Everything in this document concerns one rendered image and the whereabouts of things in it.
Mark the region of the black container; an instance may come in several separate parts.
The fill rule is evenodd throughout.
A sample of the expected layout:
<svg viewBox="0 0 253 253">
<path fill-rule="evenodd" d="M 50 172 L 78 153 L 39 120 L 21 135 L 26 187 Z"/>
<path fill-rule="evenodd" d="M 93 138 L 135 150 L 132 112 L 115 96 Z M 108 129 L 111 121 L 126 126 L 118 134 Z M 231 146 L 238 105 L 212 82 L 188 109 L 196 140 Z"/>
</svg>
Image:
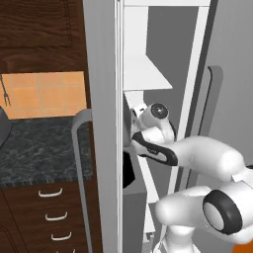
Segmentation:
<svg viewBox="0 0 253 253">
<path fill-rule="evenodd" d="M 129 186 L 135 180 L 135 175 L 128 152 L 124 152 L 123 162 L 123 188 Z"/>
</svg>

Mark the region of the grey fridge door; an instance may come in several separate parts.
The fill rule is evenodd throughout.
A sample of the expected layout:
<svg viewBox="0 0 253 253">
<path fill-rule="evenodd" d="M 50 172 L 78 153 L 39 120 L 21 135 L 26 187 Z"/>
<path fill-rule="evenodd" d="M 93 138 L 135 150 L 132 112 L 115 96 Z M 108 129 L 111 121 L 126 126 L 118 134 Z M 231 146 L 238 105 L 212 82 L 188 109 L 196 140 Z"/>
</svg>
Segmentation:
<svg viewBox="0 0 253 253">
<path fill-rule="evenodd" d="M 122 253 L 117 0 L 83 0 L 103 253 Z"/>
</svg>

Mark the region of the white fridge shelf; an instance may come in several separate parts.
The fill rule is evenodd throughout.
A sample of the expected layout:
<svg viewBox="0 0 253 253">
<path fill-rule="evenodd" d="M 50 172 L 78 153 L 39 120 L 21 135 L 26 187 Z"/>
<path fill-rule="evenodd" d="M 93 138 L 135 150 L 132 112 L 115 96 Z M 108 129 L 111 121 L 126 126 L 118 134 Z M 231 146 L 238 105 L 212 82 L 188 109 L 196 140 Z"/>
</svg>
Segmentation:
<svg viewBox="0 0 253 253">
<path fill-rule="evenodd" d="M 125 91 L 162 89 L 172 89 L 172 85 L 146 55 L 125 57 Z"/>
</svg>

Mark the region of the grey fridge cabinet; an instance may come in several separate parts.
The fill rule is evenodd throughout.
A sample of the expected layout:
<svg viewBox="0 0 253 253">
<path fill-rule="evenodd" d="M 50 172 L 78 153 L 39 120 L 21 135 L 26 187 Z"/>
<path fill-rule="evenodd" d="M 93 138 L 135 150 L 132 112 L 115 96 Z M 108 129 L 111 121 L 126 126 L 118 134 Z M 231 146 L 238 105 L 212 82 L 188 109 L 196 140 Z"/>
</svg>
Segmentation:
<svg viewBox="0 0 253 253">
<path fill-rule="evenodd" d="M 130 106 L 162 103 L 178 137 L 198 134 L 209 66 L 223 70 L 210 137 L 253 164 L 253 0 L 125 0 L 126 56 L 146 55 L 172 89 L 126 91 Z"/>
</svg>

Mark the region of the grey hanging fork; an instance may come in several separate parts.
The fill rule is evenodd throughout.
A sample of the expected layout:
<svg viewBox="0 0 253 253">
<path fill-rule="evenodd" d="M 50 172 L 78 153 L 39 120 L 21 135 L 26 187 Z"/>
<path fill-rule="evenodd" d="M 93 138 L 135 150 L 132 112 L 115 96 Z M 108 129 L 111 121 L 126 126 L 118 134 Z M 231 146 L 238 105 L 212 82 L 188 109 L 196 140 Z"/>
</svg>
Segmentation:
<svg viewBox="0 0 253 253">
<path fill-rule="evenodd" d="M 5 101 L 5 105 L 6 106 L 11 106 L 11 102 L 10 102 L 10 98 L 9 98 L 9 95 L 8 95 L 8 93 L 7 93 L 7 91 L 6 91 L 6 87 L 5 87 L 5 85 L 4 85 L 4 81 L 3 81 L 3 76 L 2 76 L 2 74 L 0 74 L 0 83 L 1 83 L 1 85 L 2 85 L 2 88 L 3 88 L 3 92 L 4 92 L 4 101 Z"/>
</svg>

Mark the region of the grey round pot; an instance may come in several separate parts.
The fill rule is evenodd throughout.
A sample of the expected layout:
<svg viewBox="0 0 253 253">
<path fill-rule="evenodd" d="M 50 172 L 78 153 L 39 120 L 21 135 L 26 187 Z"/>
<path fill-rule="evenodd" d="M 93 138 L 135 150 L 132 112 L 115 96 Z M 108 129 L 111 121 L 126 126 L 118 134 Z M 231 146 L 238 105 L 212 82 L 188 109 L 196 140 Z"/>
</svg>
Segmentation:
<svg viewBox="0 0 253 253">
<path fill-rule="evenodd" d="M 11 122 L 5 113 L 4 109 L 0 106 L 0 147 L 7 140 L 12 130 Z"/>
</svg>

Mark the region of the dark wood drawer unit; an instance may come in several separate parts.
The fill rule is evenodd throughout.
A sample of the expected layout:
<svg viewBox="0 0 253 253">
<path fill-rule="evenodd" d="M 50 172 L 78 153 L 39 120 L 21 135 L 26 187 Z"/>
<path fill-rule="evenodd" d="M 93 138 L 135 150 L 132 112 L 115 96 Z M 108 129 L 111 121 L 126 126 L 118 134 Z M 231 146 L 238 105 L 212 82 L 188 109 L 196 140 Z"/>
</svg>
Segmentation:
<svg viewBox="0 0 253 253">
<path fill-rule="evenodd" d="M 40 198 L 38 191 L 63 192 L 54 198 Z M 7 188 L 3 195 L 29 253 L 65 253 L 76 249 L 77 253 L 88 253 L 86 232 L 77 182 L 44 184 L 27 187 Z M 60 221 L 46 221 L 44 216 L 68 216 Z M 64 241 L 52 241 L 50 236 L 72 236 Z"/>
</svg>

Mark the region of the orange object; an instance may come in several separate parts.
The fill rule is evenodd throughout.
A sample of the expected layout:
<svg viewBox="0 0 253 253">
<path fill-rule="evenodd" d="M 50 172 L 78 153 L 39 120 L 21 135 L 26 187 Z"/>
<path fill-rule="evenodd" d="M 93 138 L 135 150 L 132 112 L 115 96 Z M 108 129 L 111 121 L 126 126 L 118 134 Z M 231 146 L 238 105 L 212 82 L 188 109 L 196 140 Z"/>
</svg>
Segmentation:
<svg viewBox="0 0 253 253">
<path fill-rule="evenodd" d="M 253 242 L 242 245 L 235 245 L 232 253 L 253 253 Z"/>
</svg>

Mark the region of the dark wood wall cupboard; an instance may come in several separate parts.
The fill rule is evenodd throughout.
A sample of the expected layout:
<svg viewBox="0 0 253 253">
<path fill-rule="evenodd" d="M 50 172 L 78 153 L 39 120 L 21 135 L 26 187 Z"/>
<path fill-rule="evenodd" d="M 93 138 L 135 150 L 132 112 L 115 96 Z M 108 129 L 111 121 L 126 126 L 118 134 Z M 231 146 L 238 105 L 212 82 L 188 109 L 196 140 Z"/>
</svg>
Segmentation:
<svg viewBox="0 0 253 253">
<path fill-rule="evenodd" d="M 86 69 L 82 0 L 0 0 L 0 73 Z"/>
</svg>

